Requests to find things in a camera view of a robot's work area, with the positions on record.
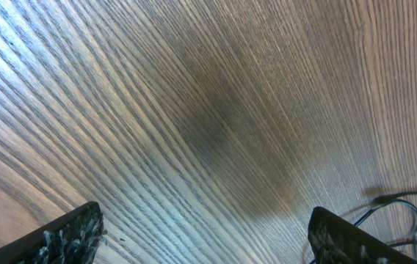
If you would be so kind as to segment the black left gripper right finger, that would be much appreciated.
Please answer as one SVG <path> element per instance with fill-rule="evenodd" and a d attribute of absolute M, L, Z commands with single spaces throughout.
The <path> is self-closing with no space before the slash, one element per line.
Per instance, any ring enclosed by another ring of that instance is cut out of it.
<path fill-rule="evenodd" d="M 313 209 L 308 241 L 318 264 L 417 262 L 323 207 Z"/>

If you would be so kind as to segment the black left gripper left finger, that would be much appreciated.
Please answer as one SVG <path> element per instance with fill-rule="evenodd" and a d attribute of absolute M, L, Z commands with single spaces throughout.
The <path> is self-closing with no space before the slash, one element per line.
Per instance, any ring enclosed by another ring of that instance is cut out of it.
<path fill-rule="evenodd" d="M 0 263 L 93 263 L 104 239 L 104 217 L 97 202 L 87 202 L 0 248 Z"/>

